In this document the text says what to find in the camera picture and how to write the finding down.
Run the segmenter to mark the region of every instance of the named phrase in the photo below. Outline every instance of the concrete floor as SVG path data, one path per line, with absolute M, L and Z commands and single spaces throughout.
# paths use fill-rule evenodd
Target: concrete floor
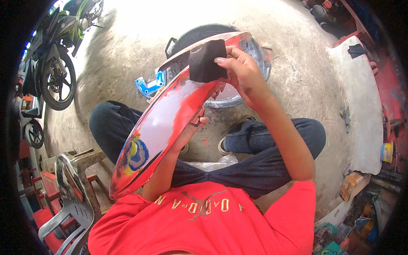
M 297 0 L 202 2 L 176 0 L 105 0 L 101 21 L 105 29 L 93 27 L 73 59 L 77 75 L 77 95 L 64 111 L 49 108 L 44 113 L 43 158 L 75 149 L 98 148 L 89 130 L 92 109 L 106 100 L 117 100 L 138 110 L 148 106 L 134 80 L 154 78 L 154 69 L 165 59 L 170 37 L 179 37 L 202 24 L 221 23 L 252 33 L 261 45 L 274 52 L 268 86 L 292 118 L 313 118 L 326 129 L 326 146 L 316 159 L 317 207 L 319 220 L 340 200 L 336 200 L 349 159 L 349 138 L 338 113 L 344 103 L 341 85 L 332 71 L 326 47 L 337 39 L 323 31 L 309 11 Z M 157 10 L 166 10 L 166 15 Z M 243 115 L 254 113 L 245 104 L 228 109 L 208 109 L 209 124 L 194 135 L 186 161 L 216 162 L 222 156 L 219 140 Z M 114 165 L 105 159 L 89 168 L 109 187 Z M 266 210 L 289 187 L 255 201 Z M 94 184 L 101 206 L 110 203 L 103 189 Z

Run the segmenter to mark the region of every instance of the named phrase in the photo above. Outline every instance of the gray plastic chair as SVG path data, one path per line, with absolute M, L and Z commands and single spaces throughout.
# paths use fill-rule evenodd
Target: gray plastic chair
M 58 249 L 56 255 L 77 254 L 88 240 L 91 227 L 101 218 L 101 211 L 95 193 L 88 182 L 85 169 L 106 158 L 102 150 L 93 151 L 77 157 L 64 153 L 57 157 L 55 175 L 61 193 L 63 207 L 51 220 L 41 226 L 38 237 L 44 244 L 44 238 L 56 229 L 68 217 L 72 216 L 80 227 L 70 234 Z

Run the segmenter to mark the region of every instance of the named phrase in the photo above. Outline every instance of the motorcycle fender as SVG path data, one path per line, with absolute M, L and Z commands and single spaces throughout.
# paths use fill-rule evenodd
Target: motorcycle fender
M 61 61 L 60 58 L 60 51 L 57 48 L 57 45 L 54 43 L 51 45 L 50 51 L 48 53 L 47 56 L 47 60 L 45 61 L 45 63 L 48 63 L 48 61 L 52 58 L 55 57 L 58 60 L 58 64 L 60 65 L 61 69 L 62 69 L 62 75 L 65 77 L 67 75 L 67 71 L 64 68 L 64 64 Z
M 25 140 L 26 140 L 28 146 L 30 146 L 30 147 L 32 147 L 32 146 L 31 146 L 31 140 L 30 140 L 29 131 L 30 131 L 30 129 L 31 129 L 32 126 L 33 126 L 33 124 L 31 124 L 31 122 L 29 122 L 29 123 L 27 123 L 27 125 L 25 125 L 25 127 L 24 127 L 24 138 L 25 138 Z

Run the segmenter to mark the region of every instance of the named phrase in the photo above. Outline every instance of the sanding sponge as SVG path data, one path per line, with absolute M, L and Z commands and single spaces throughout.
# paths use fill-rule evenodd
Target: sanding sponge
M 214 58 L 227 57 L 224 40 L 212 40 L 190 51 L 190 80 L 212 82 L 228 78 L 227 70 L 214 63 Z

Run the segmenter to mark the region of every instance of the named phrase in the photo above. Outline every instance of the hand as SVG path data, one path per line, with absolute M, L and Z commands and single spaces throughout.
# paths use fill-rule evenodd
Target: hand
M 266 85 L 255 60 L 234 46 L 227 46 L 229 58 L 215 58 L 214 62 L 227 69 L 230 83 L 246 104 L 257 111 L 270 99 L 272 93 Z
M 164 89 L 164 87 L 161 87 L 159 90 L 157 90 L 156 94 L 153 96 L 152 99 L 150 99 L 150 102 L 152 103 L 156 97 L 160 94 L 160 92 Z M 172 147 L 169 149 L 169 153 L 180 153 L 180 150 L 186 145 L 190 139 L 193 137 L 193 135 L 202 127 L 204 127 L 208 123 L 208 118 L 207 117 L 201 117 L 200 118 L 200 124 L 198 126 L 193 126 L 191 124 L 188 124 L 183 132 L 180 134 L 180 136 L 177 138 L 177 140 L 174 142 Z

